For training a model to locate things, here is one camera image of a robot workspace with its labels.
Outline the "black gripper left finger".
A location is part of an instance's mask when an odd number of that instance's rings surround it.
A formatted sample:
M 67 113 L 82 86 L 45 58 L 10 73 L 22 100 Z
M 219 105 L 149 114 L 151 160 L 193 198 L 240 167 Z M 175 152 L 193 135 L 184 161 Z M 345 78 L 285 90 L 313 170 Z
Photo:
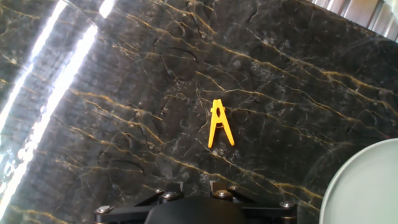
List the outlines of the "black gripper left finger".
M 112 207 L 103 205 L 94 211 L 94 223 L 144 223 L 149 212 L 157 205 L 183 198 L 183 182 L 167 184 L 137 202 Z

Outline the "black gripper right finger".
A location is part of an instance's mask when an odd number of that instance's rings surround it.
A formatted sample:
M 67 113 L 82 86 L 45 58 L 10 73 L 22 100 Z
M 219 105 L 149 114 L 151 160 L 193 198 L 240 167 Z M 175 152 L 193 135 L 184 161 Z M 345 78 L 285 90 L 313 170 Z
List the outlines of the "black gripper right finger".
M 297 204 L 291 201 L 271 202 L 237 185 L 210 181 L 210 196 L 233 202 L 244 213 L 247 223 L 297 224 Z

